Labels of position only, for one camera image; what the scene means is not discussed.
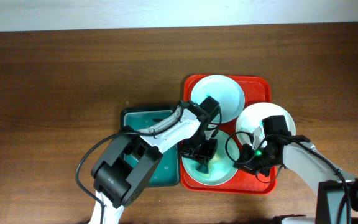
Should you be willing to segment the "yellow green scrub sponge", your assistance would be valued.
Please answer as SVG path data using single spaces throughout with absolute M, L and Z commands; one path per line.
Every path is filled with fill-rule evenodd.
M 196 170 L 203 175 L 211 175 L 214 165 L 214 161 L 203 161 L 196 166 Z

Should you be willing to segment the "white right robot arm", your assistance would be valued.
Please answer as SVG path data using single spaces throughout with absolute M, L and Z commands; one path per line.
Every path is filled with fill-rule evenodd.
M 244 144 L 234 167 L 254 176 L 268 176 L 272 167 L 293 171 L 317 194 L 316 215 L 282 215 L 277 223 L 358 223 L 358 178 L 324 157 L 304 136 L 269 131 Z

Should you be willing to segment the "pale green plate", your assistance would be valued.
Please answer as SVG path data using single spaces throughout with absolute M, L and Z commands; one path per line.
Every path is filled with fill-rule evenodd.
M 207 165 L 207 173 L 201 172 L 201 164 L 192 159 L 183 158 L 182 163 L 187 174 L 203 185 L 221 185 L 229 181 L 237 172 L 234 162 L 226 154 L 225 145 L 229 135 L 219 131 L 214 137 L 218 141 L 217 150 Z

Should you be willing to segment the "white plate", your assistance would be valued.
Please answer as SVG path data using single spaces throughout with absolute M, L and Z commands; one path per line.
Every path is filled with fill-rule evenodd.
M 296 126 L 291 115 L 281 106 L 273 103 L 254 103 L 246 107 L 238 116 L 236 121 L 237 139 L 241 145 L 248 144 L 253 148 L 253 131 L 258 127 L 262 128 L 262 139 L 265 137 L 262 120 L 269 116 L 284 115 L 289 131 L 292 135 L 296 134 Z

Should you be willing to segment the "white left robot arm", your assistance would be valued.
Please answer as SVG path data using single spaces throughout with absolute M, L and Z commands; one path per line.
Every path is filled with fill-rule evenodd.
M 123 127 L 106 138 L 109 145 L 91 170 L 96 204 L 91 223 L 118 223 L 126 207 L 149 185 L 164 153 L 179 145 L 179 154 L 200 162 L 211 159 L 217 141 L 213 119 L 219 103 L 207 97 L 201 104 L 181 101 L 161 122 L 144 129 Z

